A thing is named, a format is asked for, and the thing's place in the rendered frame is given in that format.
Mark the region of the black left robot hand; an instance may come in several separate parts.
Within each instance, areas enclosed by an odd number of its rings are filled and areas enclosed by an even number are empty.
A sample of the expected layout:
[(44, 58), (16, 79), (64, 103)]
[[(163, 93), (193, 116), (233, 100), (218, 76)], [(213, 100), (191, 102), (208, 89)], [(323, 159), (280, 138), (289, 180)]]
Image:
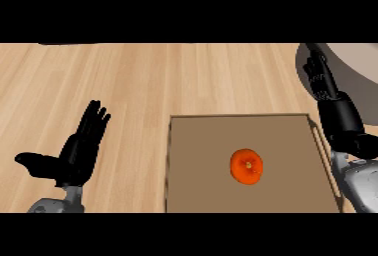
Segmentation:
[(98, 153), (110, 114), (91, 100), (81, 116), (75, 133), (67, 137), (57, 157), (20, 152), (14, 162), (20, 164), (32, 177), (53, 179), (56, 187), (81, 187), (88, 181)]

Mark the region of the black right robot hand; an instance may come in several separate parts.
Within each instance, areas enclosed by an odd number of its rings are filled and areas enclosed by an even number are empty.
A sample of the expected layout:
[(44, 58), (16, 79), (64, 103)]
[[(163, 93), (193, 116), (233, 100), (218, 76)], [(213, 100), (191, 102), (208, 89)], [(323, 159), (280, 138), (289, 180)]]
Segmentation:
[(378, 136), (364, 131), (360, 114), (348, 94), (336, 87), (327, 59), (315, 43), (302, 65), (309, 90), (317, 102), (318, 118), (330, 149), (360, 159), (378, 157)]

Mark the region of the orange squash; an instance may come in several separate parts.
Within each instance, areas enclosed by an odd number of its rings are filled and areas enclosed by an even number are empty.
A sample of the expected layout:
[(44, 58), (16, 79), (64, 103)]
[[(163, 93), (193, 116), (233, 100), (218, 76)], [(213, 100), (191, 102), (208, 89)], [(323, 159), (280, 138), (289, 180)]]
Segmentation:
[(230, 157), (230, 175), (245, 185), (252, 185), (259, 181), (262, 159), (253, 150), (245, 148), (233, 152)]

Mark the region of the brown wooden tray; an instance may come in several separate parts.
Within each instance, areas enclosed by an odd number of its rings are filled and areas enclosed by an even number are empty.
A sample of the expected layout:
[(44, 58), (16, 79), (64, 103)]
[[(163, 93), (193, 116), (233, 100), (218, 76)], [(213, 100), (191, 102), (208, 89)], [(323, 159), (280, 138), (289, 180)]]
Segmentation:
[(165, 210), (336, 213), (336, 193), (308, 116), (174, 116)]

